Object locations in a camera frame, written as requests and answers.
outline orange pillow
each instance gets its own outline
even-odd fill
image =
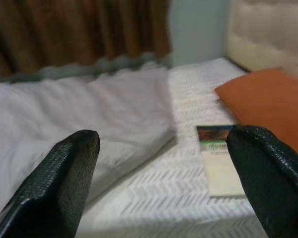
[[[298,79],[279,69],[238,77],[215,89],[243,125],[263,126],[298,153]]]

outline white duvet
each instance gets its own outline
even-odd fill
[[[174,136],[164,68],[0,84],[0,211],[58,141],[98,131],[101,150],[88,201]]]

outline bedding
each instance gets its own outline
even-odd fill
[[[298,153],[296,77],[266,69],[227,82],[216,92],[241,124],[269,129]]]
[[[243,74],[226,59],[171,70],[177,140],[88,204],[76,237],[266,237],[247,199],[209,196],[196,134],[204,122],[236,122],[214,89]]]
[[[55,143],[78,130],[101,140],[88,201],[174,136],[165,68],[94,79],[0,84],[0,211]]]

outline wall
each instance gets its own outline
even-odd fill
[[[229,0],[171,0],[171,65],[212,60],[225,54]]]

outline textured black plastic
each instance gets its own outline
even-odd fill
[[[228,150],[246,196],[270,238],[298,238],[298,154],[269,130],[237,126]]]
[[[0,238],[75,237],[99,153],[97,132],[56,144],[0,214]]]

